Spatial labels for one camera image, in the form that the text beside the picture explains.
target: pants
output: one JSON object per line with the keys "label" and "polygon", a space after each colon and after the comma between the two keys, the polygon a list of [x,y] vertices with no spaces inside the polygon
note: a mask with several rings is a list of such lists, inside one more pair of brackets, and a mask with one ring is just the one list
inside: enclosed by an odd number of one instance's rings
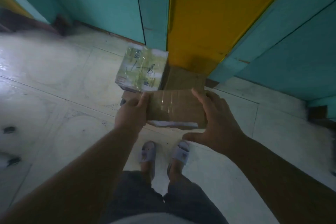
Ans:
{"label": "pants", "polygon": [[140,171],[124,171],[100,223],[143,213],[169,213],[199,224],[227,224],[204,191],[190,180],[169,185],[162,197],[145,182]]}

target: taped box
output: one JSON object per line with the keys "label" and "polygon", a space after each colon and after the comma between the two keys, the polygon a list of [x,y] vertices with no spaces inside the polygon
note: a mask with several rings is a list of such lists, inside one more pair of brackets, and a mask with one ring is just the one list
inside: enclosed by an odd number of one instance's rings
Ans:
{"label": "taped box", "polygon": [[[207,120],[202,104],[188,90],[158,90],[149,93],[147,123],[160,128],[205,128]],[[126,101],[141,93],[124,91]]]}
{"label": "taped box", "polygon": [[120,65],[115,83],[123,90],[144,92],[161,89],[168,52],[130,44]]}

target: person's right hand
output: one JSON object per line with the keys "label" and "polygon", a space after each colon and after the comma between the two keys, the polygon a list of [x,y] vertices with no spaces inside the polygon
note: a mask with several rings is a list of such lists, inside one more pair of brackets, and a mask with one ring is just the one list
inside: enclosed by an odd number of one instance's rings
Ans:
{"label": "person's right hand", "polygon": [[191,91],[202,103],[208,124],[204,133],[186,133],[183,139],[206,145],[225,154],[234,141],[245,134],[233,117],[227,102],[219,95],[213,92],[199,93],[194,88]]}

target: slide sandal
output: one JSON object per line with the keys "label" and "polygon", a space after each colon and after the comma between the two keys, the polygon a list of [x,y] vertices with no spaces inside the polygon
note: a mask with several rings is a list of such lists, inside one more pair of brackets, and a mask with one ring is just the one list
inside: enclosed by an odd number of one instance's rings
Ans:
{"label": "slide sandal", "polygon": [[[171,160],[178,159],[183,163],[183,166],[187,163],[188,158],[189,158],[189,145],[187,144],[186,141],[180,141],[178,145],[174,148],[172,158]],[[171,162],[168,165],[167,168],[167,175],[169,176],[169,171],[171,168]]]}
{"label": "slide sandal", "polygon": [[145,142],[141,149],[140,163],[150,161],[152,163],[152,170],[150,171],[151,178],[155,176],[155,156],[156,146],[153,141]]}

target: hand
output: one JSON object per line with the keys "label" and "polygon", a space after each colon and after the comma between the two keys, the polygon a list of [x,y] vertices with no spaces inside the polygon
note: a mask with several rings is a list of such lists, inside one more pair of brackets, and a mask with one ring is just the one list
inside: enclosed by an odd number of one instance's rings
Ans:
{"label": "hand", "polygon": [[186,133],[183,139],[206,145],[214,151],[225,154],[232,143],[245,134],[233,117],[227,102],[219,95],[213,92],[205,95],[194,88],[191,91],[202,103],[208,124],[204,133]]}
{"label": "hand", "polygon": [[133,98],[124,103],[115,116],[114,128],[125,129],[138,135],[146,124],[149,95],[143,93],[140,100]]}

